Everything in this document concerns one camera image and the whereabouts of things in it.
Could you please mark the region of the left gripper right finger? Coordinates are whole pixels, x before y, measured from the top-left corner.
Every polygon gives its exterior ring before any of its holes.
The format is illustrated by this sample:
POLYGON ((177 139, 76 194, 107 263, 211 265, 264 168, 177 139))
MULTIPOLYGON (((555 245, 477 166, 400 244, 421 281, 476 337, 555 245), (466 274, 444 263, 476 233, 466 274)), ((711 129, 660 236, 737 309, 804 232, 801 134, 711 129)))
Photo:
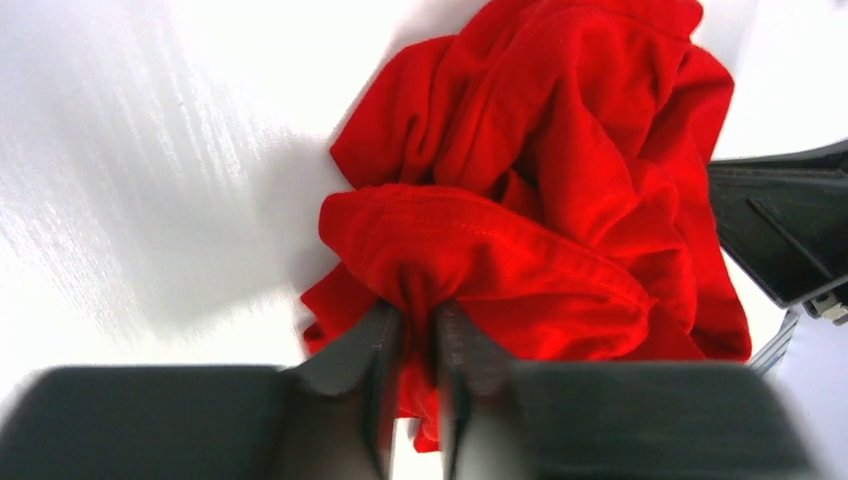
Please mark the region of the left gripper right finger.
POLYGON ((448 479, 818 479, 782 403, 726 362, 519 359, 434 310, 448 479))

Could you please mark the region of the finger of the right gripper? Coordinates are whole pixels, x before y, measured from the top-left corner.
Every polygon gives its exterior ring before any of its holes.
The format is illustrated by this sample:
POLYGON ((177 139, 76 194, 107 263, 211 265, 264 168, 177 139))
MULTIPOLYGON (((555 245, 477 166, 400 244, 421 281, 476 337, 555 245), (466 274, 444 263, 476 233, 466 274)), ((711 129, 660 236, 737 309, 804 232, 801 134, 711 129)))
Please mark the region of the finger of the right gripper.
POLYGON ((846 304, 846 141, 707 172, 722 247, 775 304, 846 304))

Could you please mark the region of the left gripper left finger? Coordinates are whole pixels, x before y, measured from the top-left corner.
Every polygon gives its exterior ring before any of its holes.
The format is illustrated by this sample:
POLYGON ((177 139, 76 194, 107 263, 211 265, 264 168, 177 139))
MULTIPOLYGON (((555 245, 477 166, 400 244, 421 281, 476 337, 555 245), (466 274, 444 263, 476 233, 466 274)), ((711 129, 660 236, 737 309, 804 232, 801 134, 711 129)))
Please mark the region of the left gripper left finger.
POLYGON ((5 479, 386 479, 400 311, 301 365, 63 367, 1 429, 5 479))

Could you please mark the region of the red t-shirt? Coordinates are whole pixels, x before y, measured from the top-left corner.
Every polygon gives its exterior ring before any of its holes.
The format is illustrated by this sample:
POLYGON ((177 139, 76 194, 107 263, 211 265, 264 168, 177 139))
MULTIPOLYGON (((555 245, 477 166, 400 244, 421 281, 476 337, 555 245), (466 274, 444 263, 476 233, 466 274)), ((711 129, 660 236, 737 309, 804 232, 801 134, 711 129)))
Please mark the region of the red t-shirt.
POLYGON ((409 323, 398 414, 441 446, 429 360, 456 300, 529 360, 746 361, 707 164, 734 89, 691 38, 696 1, 490 1, 408 46, 331 146, 350 184, 302 295, 317 352, 376 301, 409 323))

